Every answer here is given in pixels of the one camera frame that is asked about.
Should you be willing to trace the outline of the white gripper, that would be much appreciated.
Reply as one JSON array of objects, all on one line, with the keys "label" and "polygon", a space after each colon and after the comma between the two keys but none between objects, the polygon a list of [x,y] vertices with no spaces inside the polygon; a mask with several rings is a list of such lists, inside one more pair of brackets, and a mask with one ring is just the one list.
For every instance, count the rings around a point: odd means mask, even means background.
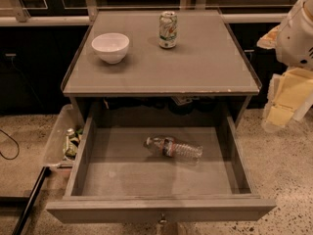
[{"label": "white gripper", "polygon": [[[278,26],[273,27],[256,45],[262,49],[275,49],[278,31]],[[266,132],[282,130],[292,118],[301,120],[313,105],[313,71],[294,68],[284,72],[269,103],[265,105],[261,122]]]}]

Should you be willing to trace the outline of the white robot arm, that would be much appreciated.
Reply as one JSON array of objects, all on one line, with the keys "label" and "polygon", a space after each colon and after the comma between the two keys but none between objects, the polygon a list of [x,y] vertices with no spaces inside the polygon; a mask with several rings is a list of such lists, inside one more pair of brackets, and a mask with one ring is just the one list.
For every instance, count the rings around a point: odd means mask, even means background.
[{"label": "white robot arm", "polygon": [[274,49],[277,60],[288,67],[272,76],[263,111],[262,127],[274,133],[292,119],[300,121],[313,105],[313,0],[298,0],[257,46]]}]

